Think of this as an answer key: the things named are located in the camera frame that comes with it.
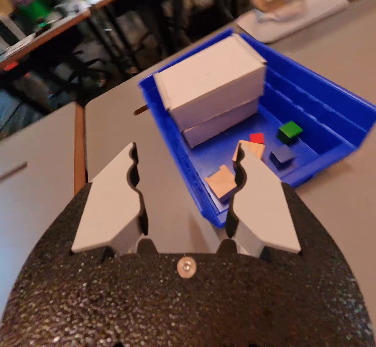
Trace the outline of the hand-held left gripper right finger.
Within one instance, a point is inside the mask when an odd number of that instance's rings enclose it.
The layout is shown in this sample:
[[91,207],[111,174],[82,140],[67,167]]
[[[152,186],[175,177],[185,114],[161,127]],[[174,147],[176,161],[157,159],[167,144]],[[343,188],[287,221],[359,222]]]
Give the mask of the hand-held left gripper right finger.
[[236,253],[260,258],[265,249],[302,250],[281,180],[246,146],[238,146],[226,234]]

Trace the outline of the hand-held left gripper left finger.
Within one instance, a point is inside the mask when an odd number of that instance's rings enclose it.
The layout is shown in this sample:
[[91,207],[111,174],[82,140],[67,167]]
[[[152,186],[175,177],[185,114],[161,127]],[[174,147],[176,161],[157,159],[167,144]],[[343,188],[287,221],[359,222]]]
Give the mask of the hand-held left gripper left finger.
[[148,235],[148,216],[139,183],[136,143],[129,143],[91,182],[71,250],[110,248],[116,255],[135,251]]

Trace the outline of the blue plastic bin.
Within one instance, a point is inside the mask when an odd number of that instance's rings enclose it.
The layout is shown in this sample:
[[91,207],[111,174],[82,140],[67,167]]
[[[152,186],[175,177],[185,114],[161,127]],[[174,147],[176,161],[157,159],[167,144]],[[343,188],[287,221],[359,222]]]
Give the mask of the blue plastic bin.
[[[256,115],[190,148],[165,110],[153,73],[138,83],[155,123],[201,215],[223,228],[228,202],[220,203],[205,177],[221,165],[233,170],[232,158],[239,140],[251,133],[264,135],[263,162],[285,183],[296,188],[318,172],[357,150],[375,124],[375,105],[292,59],[257,41],[240,36],[267,61],[266,85]],[[279,128],[293,121],[302,132],[292,144],[295,158],[279,170],[270,153],[282,142]]]

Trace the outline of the white cardboard box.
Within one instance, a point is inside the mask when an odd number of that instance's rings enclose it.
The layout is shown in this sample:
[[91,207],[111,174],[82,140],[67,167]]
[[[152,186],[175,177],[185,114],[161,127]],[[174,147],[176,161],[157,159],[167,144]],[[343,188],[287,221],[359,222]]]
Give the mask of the white cardboard box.
[[267,60],[239,34],[231,34],[153,79],[165,110],[183,132],[258,101],[266,70]]
[[182,131],[183,138],[190,148],[194,148],[206,142],[255,115],[259,109],[259,99],[260,98],[256,98],[255,100]]

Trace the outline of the natural wooden block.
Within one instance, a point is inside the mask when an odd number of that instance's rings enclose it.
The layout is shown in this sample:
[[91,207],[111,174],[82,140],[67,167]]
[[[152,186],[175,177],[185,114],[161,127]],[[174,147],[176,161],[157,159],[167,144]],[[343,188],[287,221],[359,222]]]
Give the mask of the natural wooden block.
[[221,203],[227,202],[237,190],[235,175],[226,165],[221,165],[216,172],[205,177],[205,182]]
[[237,168],[237,155],[238,155],[238,149],[240,146],[242,147],[243,152],[246,152],[246,150],[248,150],[249,152],[252,152],[258,159],[262,160],[262,157],[265,151],[264,144],[253,143],[253,142],[245,141],[245,140],[239,140],[236,145],[235,152],[232,158],[234,170],[236,170]]

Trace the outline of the blue wooden block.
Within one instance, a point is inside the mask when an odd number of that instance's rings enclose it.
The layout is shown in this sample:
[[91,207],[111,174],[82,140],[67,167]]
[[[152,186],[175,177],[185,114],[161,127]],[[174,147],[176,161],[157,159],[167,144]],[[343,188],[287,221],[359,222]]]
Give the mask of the blue wooden block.
[[295,160],[296,155],[287,145],[282,145],[270,152],[270,162],[276,167],[277,170],[285,170]]

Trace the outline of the green wooden block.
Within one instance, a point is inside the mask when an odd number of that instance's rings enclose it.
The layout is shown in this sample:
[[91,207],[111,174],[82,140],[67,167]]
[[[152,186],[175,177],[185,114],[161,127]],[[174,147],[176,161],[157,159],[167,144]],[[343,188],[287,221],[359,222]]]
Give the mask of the green wooden block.
[[276,138],[284,145],[291,145],[297,141],[303,129],[293,121],[279,127]]

